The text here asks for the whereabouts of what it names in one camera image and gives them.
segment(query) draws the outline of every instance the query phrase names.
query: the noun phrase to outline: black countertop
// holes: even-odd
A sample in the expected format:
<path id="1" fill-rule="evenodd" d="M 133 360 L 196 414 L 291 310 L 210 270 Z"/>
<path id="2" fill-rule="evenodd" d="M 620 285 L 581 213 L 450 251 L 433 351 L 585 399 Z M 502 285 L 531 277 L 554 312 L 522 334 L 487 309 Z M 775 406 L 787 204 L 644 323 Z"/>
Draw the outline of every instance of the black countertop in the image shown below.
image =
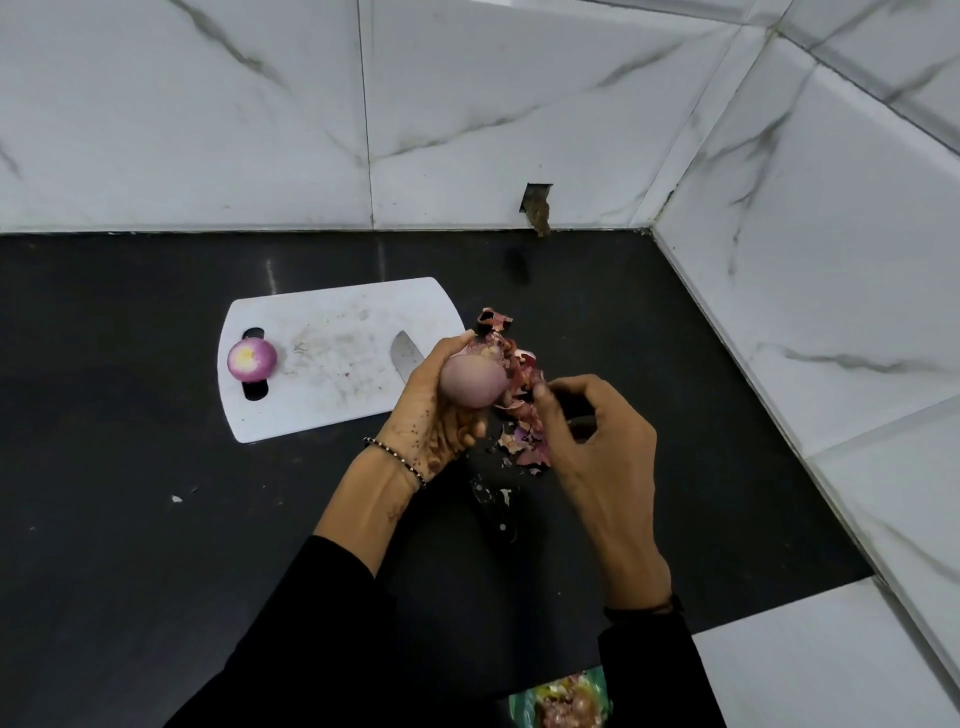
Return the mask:
<path id="1" fill-rule="evenodd" d="M 384 420 L 232 439 L 220 326 L 234 299 L 270 293 L 267 259 L 281 293 L 433 276 L 465 324 L 485 305 L 514 316 L 549 376 L 619 388 L 659 433 L 658 542 L 694 631 L 871 573 L 643 234 L 8 237 L 0 724 L 160 724 L 222 665 Z M 408 509 L 380 575 L 403 679 L 443 697 L 593 665 L 605 626 L 554 476 L 480 460 L 520 487 L 515 553 L 489 548 L 449 476 Z"/>

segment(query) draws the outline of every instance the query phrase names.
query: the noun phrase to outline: left hand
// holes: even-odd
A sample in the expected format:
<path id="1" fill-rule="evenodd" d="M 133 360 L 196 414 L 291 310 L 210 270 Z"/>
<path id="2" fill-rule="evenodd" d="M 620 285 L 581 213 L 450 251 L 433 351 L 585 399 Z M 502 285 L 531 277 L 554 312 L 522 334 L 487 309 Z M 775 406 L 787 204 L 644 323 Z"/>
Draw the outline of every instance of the left hand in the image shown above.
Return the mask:
<path id="1" fill-rule="evenodd" d="M 446 360 L 474 336 L 468 330 L 437 343 L 410 374 L 393 414 L 376 436 L 406 458 L 427 482 L 487 434 L 483 410 L 457 406 L 439 391 Z"/>

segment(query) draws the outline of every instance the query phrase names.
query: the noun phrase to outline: black sleeve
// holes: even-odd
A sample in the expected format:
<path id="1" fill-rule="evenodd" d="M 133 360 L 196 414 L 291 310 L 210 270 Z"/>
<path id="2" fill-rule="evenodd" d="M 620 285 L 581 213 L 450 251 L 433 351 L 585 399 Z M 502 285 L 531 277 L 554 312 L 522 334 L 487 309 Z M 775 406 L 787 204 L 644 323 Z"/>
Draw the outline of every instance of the black sleeve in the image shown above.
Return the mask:
<path id="1" fill-rule="evenodd" d="M 726 726 L 679 609 L 669 614 L 607 610 L 600 661 L 612 725 Z"/>
<path id="2" fill-rule="evenodd" d="M 355 710 L 389 684 L 380 681 L 393 608 L 356 556 L 311 536 L 223 671 L 168 728 L 325 725 Z"/>

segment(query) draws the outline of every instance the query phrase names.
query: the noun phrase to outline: halved onion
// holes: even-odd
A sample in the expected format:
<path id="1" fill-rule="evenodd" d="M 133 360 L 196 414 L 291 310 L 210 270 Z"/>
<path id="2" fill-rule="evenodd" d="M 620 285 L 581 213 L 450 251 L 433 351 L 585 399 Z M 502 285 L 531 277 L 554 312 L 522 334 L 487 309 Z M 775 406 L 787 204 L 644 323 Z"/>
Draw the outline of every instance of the halved onion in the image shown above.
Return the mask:
<path id="1" fill-rule="evenodd" d="M 274 372 L 275 366 L 274 345 L 255 336 L 238 341 L 227 354 L 227 369 L 240 381 L 262 381 Z"/>

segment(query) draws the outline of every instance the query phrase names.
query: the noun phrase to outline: cutting board handle hole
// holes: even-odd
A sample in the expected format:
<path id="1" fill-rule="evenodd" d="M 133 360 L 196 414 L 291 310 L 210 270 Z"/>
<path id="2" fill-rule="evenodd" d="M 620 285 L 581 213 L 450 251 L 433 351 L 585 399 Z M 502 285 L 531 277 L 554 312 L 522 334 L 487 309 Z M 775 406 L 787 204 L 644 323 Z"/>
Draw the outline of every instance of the cutting board handle hole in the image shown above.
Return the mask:
<path id="1" fill-rule="evenodd" d="M 260 327 L 248 328 L 243 332 L 243 338 L 249 339 L 253 337 L 254 339 L 263 338 L 263 329 Z M 263 379 L 262 381 L 244 381 L 240 382 L 243 384 L 243 396 L 250 401 L 262 400 L 270 392 L 270 386 L 267 384 L 267 380 Z"/>

